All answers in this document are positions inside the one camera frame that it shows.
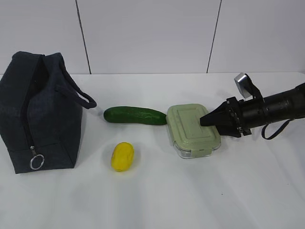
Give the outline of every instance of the green lid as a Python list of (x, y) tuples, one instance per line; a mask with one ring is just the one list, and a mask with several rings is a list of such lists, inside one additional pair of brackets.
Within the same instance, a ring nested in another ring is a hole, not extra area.
[(200, 126), (200, 118), (208, 111), (200, 104), (171, 106), (167, 124), (173, 145), (179, 156), (193, 158), (209, 156), (220, 146), (220, 135), (215, 126)]

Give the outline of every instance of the yellow lemon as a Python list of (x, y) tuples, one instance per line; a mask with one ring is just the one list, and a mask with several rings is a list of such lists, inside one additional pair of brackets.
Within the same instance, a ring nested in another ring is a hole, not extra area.
[(117, 172), (126, 171), (132, 165), (133, 155), (134, 149), (130, 143), (119, 143), (113, 151), (111, 167)]

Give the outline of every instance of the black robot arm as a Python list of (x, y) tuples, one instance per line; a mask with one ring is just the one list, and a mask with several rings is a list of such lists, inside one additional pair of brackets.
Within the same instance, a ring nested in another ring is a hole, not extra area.
[(290, 121), (305, 117), (305, 83), (296, 88), (263, 98), (250, 77), (239, 74), (236, 85), (244, 98), (251, 100), (237, 101), (236, 97), (228, 98), (218, 108), (200, 119), (201, 126), (215, 125), (220, 135), (241, 137), (250, 135), (251, 128), (287, 120), (271, 137), (266, 138), (263, 128), (262, 136), (272, 139), (277, 136)]

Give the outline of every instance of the insulated lunch bag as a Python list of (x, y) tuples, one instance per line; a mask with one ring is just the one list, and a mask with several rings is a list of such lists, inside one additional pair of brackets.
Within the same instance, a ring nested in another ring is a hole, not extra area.
[(96, 102), (70, 77), (60, 53), (14, 54), (0, 81), (0, 134), (15, 173), (73, 168), (82, 107)]

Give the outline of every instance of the green cucumber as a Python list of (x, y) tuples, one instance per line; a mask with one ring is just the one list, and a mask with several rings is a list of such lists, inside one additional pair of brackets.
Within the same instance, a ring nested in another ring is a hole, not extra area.
[(153, 109), (132, 106), (111, 107), (104, 112), (104, 118), (110, 123), (166, 124), (166, 114)]

